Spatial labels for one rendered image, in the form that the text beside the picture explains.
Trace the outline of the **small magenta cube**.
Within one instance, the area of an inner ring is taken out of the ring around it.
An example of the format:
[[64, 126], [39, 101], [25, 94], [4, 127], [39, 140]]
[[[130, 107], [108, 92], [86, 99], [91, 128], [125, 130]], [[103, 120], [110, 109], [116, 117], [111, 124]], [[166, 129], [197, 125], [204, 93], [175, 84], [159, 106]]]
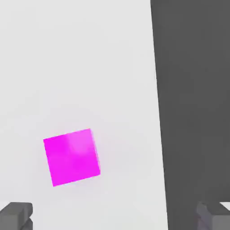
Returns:
[[43, 142], [54, 187], [101, 174], [91, 129], [46, 138]]

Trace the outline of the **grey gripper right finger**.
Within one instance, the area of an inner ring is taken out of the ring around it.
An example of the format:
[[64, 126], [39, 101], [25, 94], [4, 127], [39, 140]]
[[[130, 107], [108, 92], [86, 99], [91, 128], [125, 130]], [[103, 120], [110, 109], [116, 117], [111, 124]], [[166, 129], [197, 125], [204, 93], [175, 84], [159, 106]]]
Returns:
[[230, 230], [230, 210], [221, 203], [197, 204], [197, 230]]

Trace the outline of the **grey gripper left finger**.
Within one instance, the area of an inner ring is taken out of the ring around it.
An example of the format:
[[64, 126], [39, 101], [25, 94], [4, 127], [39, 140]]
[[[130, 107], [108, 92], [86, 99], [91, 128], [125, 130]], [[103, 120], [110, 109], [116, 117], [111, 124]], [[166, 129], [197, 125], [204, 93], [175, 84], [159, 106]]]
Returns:
[[0, 211], [0, 230], [33, 230], [32, 203], [10, 202]]

